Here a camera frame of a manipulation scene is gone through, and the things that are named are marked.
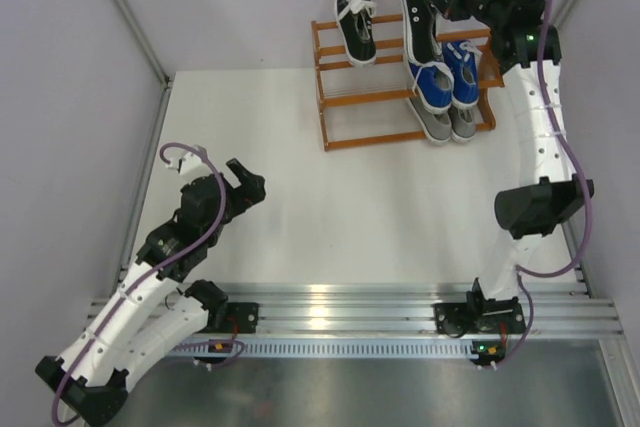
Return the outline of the black sneaker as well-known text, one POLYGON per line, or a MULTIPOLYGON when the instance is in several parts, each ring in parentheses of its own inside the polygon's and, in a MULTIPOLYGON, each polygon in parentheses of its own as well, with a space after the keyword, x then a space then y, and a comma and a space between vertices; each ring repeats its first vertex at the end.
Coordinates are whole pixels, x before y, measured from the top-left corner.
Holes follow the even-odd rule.
POLYGON ((428 0, 401 0, 407 59, 416 65, 439 60, 436 38, 437 12, 428 0))
POLYGON ((343 39, 346 57, 354 67, 373 65, 377 57, 373 20, 377 4, 373 0, 335 0, 334 13, 343 39))

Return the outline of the blue sneaker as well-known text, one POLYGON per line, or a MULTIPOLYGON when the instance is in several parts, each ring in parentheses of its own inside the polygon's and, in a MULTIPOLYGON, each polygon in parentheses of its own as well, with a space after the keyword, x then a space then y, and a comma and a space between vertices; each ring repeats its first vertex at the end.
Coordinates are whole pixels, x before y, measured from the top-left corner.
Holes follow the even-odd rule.
POLYGON ((420 99, 427 112, 441 115, 452 104, 454 78, 449 67, 443 61, 430 61, 426 64, 407 62, 411 90, 420 99))
POLYGON ((472 109, 479 100, 477 64, 481 51, 470 40, 445 42, 442 50, 453 75, 453 105, 460 110, 472 109))

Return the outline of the grey sneaker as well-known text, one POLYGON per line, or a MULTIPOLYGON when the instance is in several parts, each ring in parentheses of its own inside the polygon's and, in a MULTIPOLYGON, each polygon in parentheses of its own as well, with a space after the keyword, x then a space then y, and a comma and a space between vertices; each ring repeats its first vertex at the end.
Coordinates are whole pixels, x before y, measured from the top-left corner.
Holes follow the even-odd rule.
POLYGON ((427 111, 417 98, 408 98, 406 103, 415 115, 428 141, 440 145, 451 139, 452 124, 447 113, 433 114, 427 111))
POLYGON ((452 139, 462 144, 473 140, 477 132, 473 111, 451 106, 448 113, 451 121, 452 139))

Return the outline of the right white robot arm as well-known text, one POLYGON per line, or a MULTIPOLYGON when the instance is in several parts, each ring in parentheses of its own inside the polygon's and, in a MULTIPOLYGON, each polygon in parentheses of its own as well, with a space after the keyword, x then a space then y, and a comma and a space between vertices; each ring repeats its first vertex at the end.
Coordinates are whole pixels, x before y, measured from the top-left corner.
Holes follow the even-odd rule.
POLYGON ((561 276, 566 268, 532 270, 528 263, 542 240, 578 211, 592 213, 594 183, 566 139, 560 100, 561 45, 551 23, 553 0, 429 0, 447 20, 473 18, 488 27, 517 131, 520 160, 516 186, 497 193, 494 214, 502 230, 493 257, 477 279, 486 298, 467 308, 476 331, 499 326, 497 301, 517 296, 523 275, 561 276))

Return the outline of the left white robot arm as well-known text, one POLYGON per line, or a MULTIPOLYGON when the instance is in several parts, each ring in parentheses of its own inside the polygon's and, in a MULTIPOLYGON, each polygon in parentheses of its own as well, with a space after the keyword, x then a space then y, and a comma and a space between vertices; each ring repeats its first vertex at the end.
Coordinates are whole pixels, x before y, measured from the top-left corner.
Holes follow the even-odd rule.
POLYGON ((36 373, 57 402, 88 425, 108 424, 141 377, 185 339, 228 322, 227 294, 206 280, 193 282, 160 318, 150 318, 206 259, 224 227, 266 198, 262 176, 236 159, 226 165, 238 186, 216 173, 185 184, 179 207, 147 235, 101 312, 71 346, 38 363, 36 373))

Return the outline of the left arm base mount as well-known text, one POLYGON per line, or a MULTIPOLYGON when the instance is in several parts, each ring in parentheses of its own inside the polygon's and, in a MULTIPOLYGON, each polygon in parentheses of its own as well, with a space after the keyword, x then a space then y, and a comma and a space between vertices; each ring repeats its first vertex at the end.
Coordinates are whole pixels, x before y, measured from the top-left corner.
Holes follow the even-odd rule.
POLYGON ((254 334, 259 321, 259 307, 255 302, 229 302, 218 331, 232 335, 254 334))

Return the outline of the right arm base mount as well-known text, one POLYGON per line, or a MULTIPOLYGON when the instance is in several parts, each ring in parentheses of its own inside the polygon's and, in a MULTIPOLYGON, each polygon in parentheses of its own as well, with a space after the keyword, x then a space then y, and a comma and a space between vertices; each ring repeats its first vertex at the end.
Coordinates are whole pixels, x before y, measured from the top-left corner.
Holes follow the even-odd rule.
POLYGON ((462 338, 471 334, 522 334, 526 323, 517 300, 488 302, 472 307, 468 303, 438 303, 434 306, 438 334, 462 338))

